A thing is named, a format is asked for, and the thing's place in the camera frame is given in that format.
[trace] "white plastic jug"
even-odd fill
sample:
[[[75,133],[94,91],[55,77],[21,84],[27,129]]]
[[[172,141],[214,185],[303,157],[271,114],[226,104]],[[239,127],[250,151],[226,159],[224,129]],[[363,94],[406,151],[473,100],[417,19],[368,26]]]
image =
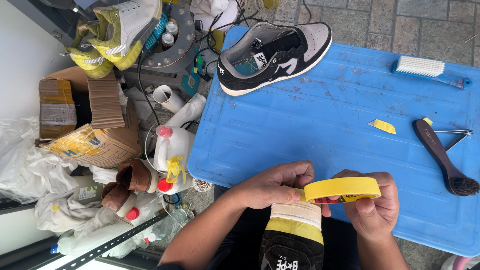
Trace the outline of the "white plastic jug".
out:
[[[179,160],[187,171],[187,162],[192,150],[195,135],[175,126],[160,125],[156,128],[158,138],[156,140],[154,166],[157,170],[168,171],[168,159],[177,156],[183,157]]]

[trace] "wooden brush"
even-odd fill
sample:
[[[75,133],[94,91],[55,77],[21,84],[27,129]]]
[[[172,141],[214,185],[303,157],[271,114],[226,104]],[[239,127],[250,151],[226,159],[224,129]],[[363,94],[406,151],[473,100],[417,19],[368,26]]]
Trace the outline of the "wooden brush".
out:
[[[432,127],[423,119],[413,121],[412,125],[419,140],[440,166],[447,190],[459,196],[478,193],[480,184],[474,179],[466,177],[452,164]]]

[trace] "white bristles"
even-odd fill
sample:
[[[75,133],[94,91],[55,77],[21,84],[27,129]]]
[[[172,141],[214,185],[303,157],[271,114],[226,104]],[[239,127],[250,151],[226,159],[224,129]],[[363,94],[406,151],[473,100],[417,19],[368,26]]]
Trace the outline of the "white bristles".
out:
[[[436,77],[444,72],[444,68],[445,63],[442,61],[400,56],[395,70],[398,72]]]

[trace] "shoe sole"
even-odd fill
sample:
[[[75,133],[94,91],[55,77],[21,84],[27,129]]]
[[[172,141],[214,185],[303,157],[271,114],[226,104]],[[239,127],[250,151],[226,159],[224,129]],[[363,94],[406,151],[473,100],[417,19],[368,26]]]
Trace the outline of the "shoe sole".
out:
[[[117,213],[118,216],[124,217],[135,206],[136,202],[137,202],[137,195],[131,190],[130,195],[128,195],[127,199],[115,212]]]
[[[160,176],[158,175],[158,172],[154,168],[152,168],[152,166],[150,166],[150,164],[148,164],[146,160],[143,160],[143,159],[136,159],[136,160],[140,160],[143,163],[145,169],[150,171],[150,185],[148,186],[148,189],[145,190],[145,192],[154,193],[158,188],[158,181],[160,181]]]
[[[272,82],[266,82],[266,83],[262,83],[260,84],[259,86],[255,87],[255,88],[252,88],[252,89],[245,89],[245,90],[230,90],[228,88],[226,88],[222,83],[220,83],[220,86],[222,87],[223,91],[227,94],[229,94],[230,96],[234,96],[234,97],[237,97],[237,96],[241,96],[241,95],[245,95],[245,94],[248,94],[250,92],[253,92],[259,88],[262,88],[264,86],[267,86],[269,84],[272,84],[272,83],[276,83],[276,82],[279,82],[279,81],[283,81],[283,80],[287,80],[287,79],[290,79],[290,78],[293,78],[293,77],[296,77],[296,76],[299,76],[299,75],[302,75],[304,74],[305,72],[309,71],[310,69],[312,69],[314,66],[316,66],[318,64],[318,62],[320,62],[320,60],[325,56],[325,54],[328,52],[328,49],[330,48],[330,45],[332,45],[332,38],[330,39],[330,42],[328,43],[328,47],[327,49],[322,53],[322,55],[318,58],[317,61],[315,61],[313,64],[311,64],[308,68],[304,69],[301,73],[298,73],[298,74],[294,74],[294,75],[290,75],[290,76],[286,76],[286,77],[283,77],[283,78],[278,78],[276,80],[273,80]]]
[[[84,70],[92,79],[101,79],[107,76],[113,68],[113,63],[104,59],[104,62],[94,70]]]
[[[162,7],[163,2],[161,0],[158,0],[158,6],[156,8],[155,14],[153,15],[153,18],[133,39],[127,54],[125,54],[125,56],[120,61],[114,63],[119,70],[126,70],[137,61],[138,56],[140,55],[140,52],[142,51],[142,48],[147,41],[147,38],[153,32],[156,25],[158,24],[158,21],[160,20],[160,17],[162,16]]]

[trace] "masking tape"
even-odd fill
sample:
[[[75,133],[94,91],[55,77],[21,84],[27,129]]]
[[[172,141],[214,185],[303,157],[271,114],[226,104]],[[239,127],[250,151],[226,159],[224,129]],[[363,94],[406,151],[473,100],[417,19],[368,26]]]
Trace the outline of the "masking tape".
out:
[[[343,177],[314,182],[303,189],[297,189],[301,201],[309,203],[346,203],[359,199],[380,197],[377,181],[371,177]],[[330,200],[330,196],[340,196]]]

